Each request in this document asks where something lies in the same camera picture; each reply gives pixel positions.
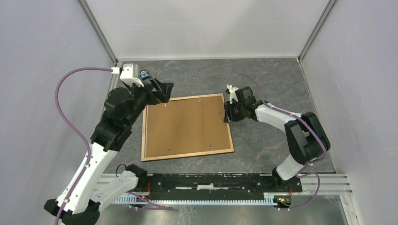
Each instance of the gray wall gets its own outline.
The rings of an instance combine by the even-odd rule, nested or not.
[[[0,5],[0,224],[53,224],[43,205],[61,193],[85,154],[56,111],[55,86],[70,70],[111,62],[77,1]],[[81,72],[61,88],[61,107],[87,138],[109,80],[106,72]]]
[[[175,60],[295,57],[328,0],[87,2],[118,58]]]
[[[363,224],[396,224],[398,1],[339,1],[304,72]]]

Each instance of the cork board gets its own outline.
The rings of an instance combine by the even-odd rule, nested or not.
[[[223,119],[223,94],[148,105],[143,112],[141,160],[233,152],[230,125]]]

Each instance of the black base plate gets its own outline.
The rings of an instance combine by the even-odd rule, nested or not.
[[[187,173],[147,176],[151,200],[263,200],[266,193],[302,192],[300,179],[277,185],[271,174],[260,173]],[[198,185],[213,185],[218,190],[200,189]],[[136,188],[134,191],[147,191]]]

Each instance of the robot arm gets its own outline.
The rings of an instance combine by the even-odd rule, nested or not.
[[[56,216],[62,204],[62,222],[66,225],[95,224],[100,213],[116,198],[138,185],[140,171],[134,166],[126,170],[105,187],[94,192],[94,187],[109,162],[120,151],[131,134],[131,127],[147,105],[166,103],[170,99],[173,83],[161,83],[156,78],[147,77],[150,83],[142,83],[138,78],[138,66],[126,64],[123,69],[112,68],[119,74],[126,88],[115,88],[108,94],[104,103],[105,111],[101,121],[91,136],[92,157],[87,166],[83,159],[75,176],[63,193],[45,203],[45,210]],[[81,178],[80,172],[86,170]],[[79,179],[69,199],[67,193]]]
[[[323,154],[322,148],[308,130],[292,115],[301,117],[317,134],[326,150],[330,149],[330,142],[318,120],[312,112],[305,114],[287,112],[281,113],[280,108],[265,101],[257,101],[249,87],[241,89],[227,85],[227,93],[230,100],[224,103],[224,122],[236,122],[244,118],[250,118],[258,122],[270,124],[286,133],[289,146],[289,156],[272,171],[277,183],[289,182],[296,173],[306,164]]]

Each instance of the floor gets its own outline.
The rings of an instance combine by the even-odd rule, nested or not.
[[[146,68],[161,82],[174,82],[172,97],[224,93],[226,84],[239,74],[252,76],[260,84],[264,98],[292,112],[314,112],[310,94],[296,59],[226,59],[165,60],[134,62]],[[260,93],[246,77],[237,78],[233,86],[249,86],[257,99]],[[148,173],[270,173],[283,162],[289,150],[285,133],[268,124],[245,119],[230,125],[235,152],[220,155],[141,162],[142,116],[133,126],[133,134],[112,160],[105,173],[116,167],[137,164]],[[330,158],[309,171],[333,172]]]

